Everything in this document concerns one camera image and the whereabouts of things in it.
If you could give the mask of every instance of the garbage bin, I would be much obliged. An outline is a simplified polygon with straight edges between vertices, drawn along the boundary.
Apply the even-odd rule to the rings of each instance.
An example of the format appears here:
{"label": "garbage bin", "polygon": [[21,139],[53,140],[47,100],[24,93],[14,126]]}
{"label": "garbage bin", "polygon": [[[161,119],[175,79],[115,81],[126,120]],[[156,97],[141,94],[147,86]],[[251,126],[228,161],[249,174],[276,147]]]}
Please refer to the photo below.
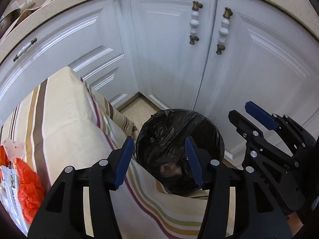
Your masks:
{"label": "garbage bin", "polygon": [[138,163],[173,194],[199,189],[185,156],[188,136],[213,159],[224,158],[224,141],[215,125],[203,115],[188,110],[155,113],[144,123],[136,142]]}

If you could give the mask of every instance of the white cabinet door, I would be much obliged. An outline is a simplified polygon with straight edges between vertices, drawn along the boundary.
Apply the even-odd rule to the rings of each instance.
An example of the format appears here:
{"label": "white cabinet door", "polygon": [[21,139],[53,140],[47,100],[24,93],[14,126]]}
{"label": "white cabinet door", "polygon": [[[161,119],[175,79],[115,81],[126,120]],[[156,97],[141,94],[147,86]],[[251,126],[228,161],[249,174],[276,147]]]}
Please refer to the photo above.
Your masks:
{"label": "white cabinet door", "polygon": [[216,0],[197,0],[199,41],[189,44],[193,0],[130,0],[144,95],[162,109],[193,109],[207,60]]}
{"label": "white cabinet door", "polygon": [[[216,53],[225,7],[230,7],[225,50]],[[220,130],[225,158],[240,166],[245,140],[229,122],[237,110],[266,139],[288,152],[280,137],[244,109],[253,101],[270,114],[287,114],[316,139],[319,133],[319,45],[298,23],[259,0],[218,0],[214,32],[195,111]]]}
{"label": "white cabinet door", "polygon": [[[14,62],[34,38],[37,41]],[[117,107],[135,92],[127,65],[114,0],[76,6],[32,32],[1,64],[0,123],[36,86],[65,66]]]}

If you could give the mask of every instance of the metal bowl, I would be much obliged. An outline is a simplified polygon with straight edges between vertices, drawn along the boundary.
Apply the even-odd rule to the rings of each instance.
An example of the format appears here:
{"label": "metal bowl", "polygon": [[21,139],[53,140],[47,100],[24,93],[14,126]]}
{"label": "metal bowl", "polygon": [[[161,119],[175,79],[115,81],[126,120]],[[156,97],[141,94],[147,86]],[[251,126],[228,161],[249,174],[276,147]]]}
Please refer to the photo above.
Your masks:
{"label": "metal bowl", "polygon": [[12,23],[20,16],[20,9],[15,9],[0,21],[0,38],[4,35]]}

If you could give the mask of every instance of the drawer handle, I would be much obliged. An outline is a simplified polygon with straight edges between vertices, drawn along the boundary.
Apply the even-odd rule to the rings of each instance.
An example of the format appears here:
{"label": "drawer handle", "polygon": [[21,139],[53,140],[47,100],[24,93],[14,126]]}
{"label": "drawer handle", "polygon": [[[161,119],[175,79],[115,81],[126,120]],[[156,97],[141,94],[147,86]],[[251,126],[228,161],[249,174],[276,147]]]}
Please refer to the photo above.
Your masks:
{"label": "drawer handle", "polygon": [[194,45],[195,41],[199,41],[199,38],[196,36],[197,34],[197,28],[199,25],[199,13],[198,10],[201,9],[203,7],[203,5],[197,1],[193,1],[193,7],[192,7],[192,19],[190,20],[189,24],[190,24],[190,44]]}
{"label": "drawer handle", "polygon": [[15,62],[19,57],[22,56],[23,53],[25,53],[38,39],[35,38],[31,40],[28,44],[26,44],[20,51],[19,53],[14,57],[13,61]]}
{"label": "drawer handle", "polygon": [[232,10],[228,7],[225,8],[225,13],[223,14],[223,19],[221,21],[221,27],[218,30],[220,37],[217,44],[217,55],[221,55],[221,52],[225,50],[226,38],[229,34],[229,18],[232,16]]}

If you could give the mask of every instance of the orange plastic bag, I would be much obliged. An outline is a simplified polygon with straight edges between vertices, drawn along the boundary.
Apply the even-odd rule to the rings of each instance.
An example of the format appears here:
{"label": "orange plastic bag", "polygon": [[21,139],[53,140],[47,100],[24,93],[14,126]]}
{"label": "orange plastic bag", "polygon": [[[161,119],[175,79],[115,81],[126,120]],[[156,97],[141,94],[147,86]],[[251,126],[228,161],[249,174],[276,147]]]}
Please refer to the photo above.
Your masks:
{"label": "orange plastic bag", "polygon": [[[10,161],[7,157],[7,154],[5,153],[4,147],[0,146],[0,166],[4,165],[5,167],[7,167],[9,165],[9,163],[10,163]],[[1,170],[0,170],[0,178],[1,178],[1,180],[3,180]]]}
{"label": "orange plastic bag", "polygon": [[31,224],[45,198],[45,189],[37,173],[26,162],[17,158],[15,164],[20,179],[18,199],[25,220]]}

